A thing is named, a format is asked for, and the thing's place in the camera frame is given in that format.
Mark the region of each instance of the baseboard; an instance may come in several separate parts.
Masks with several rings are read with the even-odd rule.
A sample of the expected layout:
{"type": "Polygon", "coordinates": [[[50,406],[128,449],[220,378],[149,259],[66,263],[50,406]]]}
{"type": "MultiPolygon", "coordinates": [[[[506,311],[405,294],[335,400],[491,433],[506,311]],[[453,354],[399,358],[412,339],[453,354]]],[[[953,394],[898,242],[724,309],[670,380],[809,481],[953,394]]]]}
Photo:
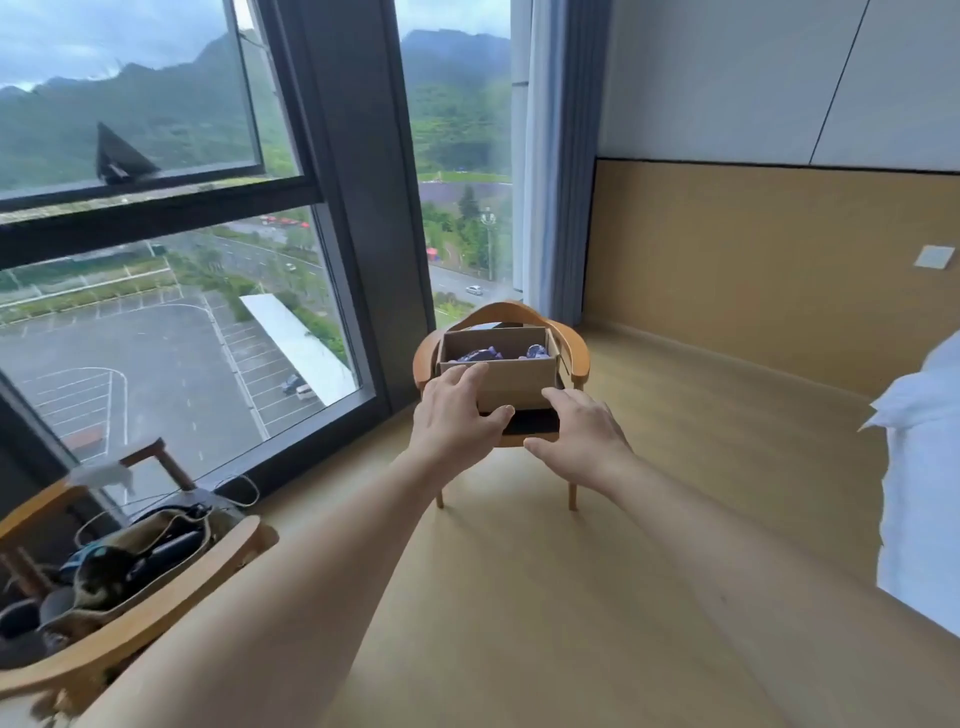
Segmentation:
{"type": "Polygon", "coordinates": [[[656,342],[658,344],[663,344],[664,346],[668,346],[673,349],[686,351],[686,352],[694,352],[694,353],[701,354],[703,356],[709,356],[721,361],[726,361],[731,364],[737,364],[739,366],[756,369],[771,375],[784,376],[790,379],[804,382],[805,384],[813,384],[817,387],[823,387],[824,389],[829,389],[833,393],[845,395],[847,397],[856,399],[858,401],[867,402],[868,404],[871,401],[873,401],[873,398],[867,397],[866,395],[858,394],[857,392],[851,392],[849,389],[842,389],[840,387],[835,387],[832,384],[825,384],[822,381],[814,381],[813,379],[807,379],[805,376],[793,375],[793,374],[790,374],[789,372],[782,372],[779,369],[773,369],[772,367],[767,367],[767,366],[764,366],[763,364],[757,364],[755,361],[740,359],[736,356],[730,356],[729,354],[726,354],[726,353],[712,352],[709,349],[703,349],[701,347],[694,346],[693,344],[685,344],[683,341],[677,341],[676,339],[671,339],[667,336],[661,336],[658,333],[651,333],[650,331],[644,331],[640,328],[628,327],[626,324],[618,324],[615,321],[608,321],[606,319],[601,319],[586,313],[584,314],[584,323],[590,326],[605,328],[610,331],[616,331],[617,333],[622,333],[626,336],[630,336],[635,339],[656,342]]]}

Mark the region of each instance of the white bedsheet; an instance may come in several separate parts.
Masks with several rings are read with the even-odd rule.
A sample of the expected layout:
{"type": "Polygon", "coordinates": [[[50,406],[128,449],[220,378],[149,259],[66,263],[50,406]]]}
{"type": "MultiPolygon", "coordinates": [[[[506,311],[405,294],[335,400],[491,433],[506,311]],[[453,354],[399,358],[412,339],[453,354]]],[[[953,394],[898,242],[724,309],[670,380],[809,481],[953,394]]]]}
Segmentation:
{"type": "Polygon", "coordinates": [[[890,454],[876,583],[960,635],[960,331],[874,409],[890,454]]]}

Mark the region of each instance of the white roof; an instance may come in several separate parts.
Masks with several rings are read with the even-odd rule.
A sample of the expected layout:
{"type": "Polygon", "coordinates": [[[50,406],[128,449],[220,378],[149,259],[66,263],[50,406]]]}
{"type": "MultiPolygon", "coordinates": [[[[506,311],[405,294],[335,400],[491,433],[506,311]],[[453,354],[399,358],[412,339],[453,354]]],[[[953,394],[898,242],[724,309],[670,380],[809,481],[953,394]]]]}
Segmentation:
{"type": "Polygon", "coordinates": [[[329,405],[356,391],[356,380],[350,369],[276,296],[259,293],[241,296],[240,300],[321,402],[329,405]]]}

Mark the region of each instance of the cardboard box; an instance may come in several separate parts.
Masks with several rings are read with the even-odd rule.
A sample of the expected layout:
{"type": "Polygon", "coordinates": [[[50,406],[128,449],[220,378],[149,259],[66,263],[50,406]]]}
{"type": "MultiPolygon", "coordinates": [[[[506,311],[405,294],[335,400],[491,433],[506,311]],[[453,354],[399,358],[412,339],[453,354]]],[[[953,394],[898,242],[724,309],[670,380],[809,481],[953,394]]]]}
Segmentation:
{"type": "Polygon", "coordinates": [[[557,385],[560,349],[549,328],[473,328],[446,333],[437,355],[437,374],[459,366],[458,357],[487,347],[494,347],[503,358],[489,362],[490,371],[477,393],[480,412],[493,412],[502,404],[518,410],[550,407],[540,390],[557,385]],[[544,346],[550,358],[517,359],[534,344],[544,346]]]}

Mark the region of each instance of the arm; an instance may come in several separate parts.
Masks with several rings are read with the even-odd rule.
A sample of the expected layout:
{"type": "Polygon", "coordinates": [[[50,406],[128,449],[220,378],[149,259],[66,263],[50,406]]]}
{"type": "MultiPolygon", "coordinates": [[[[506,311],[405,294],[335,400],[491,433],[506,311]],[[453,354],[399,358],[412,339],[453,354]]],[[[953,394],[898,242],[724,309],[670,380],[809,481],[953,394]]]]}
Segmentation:
{"type": "Polygon", "coordinates": [[[431,381],[410,447],[369,486],[234,575],[136,660],[78,728],[313,725],[340,684],[423,511],[513,416],[482,418],[486,364],[431,381]]]}
{"type": "Polygon", "coordinates": [[[658,472],[631,452],[606,404],[571,390],[544,394],[560,414],[560,439],[525,447],[609,497],[660,544],[792,724],[960,724],[960,640],[658,472]]]}

